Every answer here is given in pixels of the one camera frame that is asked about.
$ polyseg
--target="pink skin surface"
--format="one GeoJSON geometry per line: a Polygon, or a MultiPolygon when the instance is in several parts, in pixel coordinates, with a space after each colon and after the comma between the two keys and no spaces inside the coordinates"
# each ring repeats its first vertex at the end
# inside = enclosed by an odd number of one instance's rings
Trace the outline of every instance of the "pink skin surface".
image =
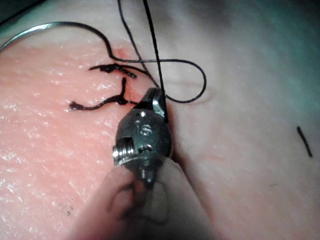
{"type": "MultiPolygon", "coordinates": [[[[260,1],[150,1],[161,58],[203,67],[204,96],[168,101],[173,159],[186,173],[218,236],[232,240],[320,238],[319,22],[312,5],[260,1]],[[301,126],[312,153],[297,134],[301,126]]],[[[154,52],[143,4],[123,11],[145,59],[154,52]]],[[[136,59],[116,1],[48,1],[1,29],[4,42],[51,21],[92,25],[114,55],[136,59]]],[[[113,168],[119,120],[131,106],[93,106],[121,90],[123,74],[88,68],[113,63],[96,36],[55,29],[0,54],[0,238],[60,239],[113,168]]],[[[155,64],[147,65],[158,79],[155,64]]],[[[162,64],[167,93],[201,89],[194,68],[162,64]]],[[[139,101],[151,81],[127,78],[139,101]]]]}

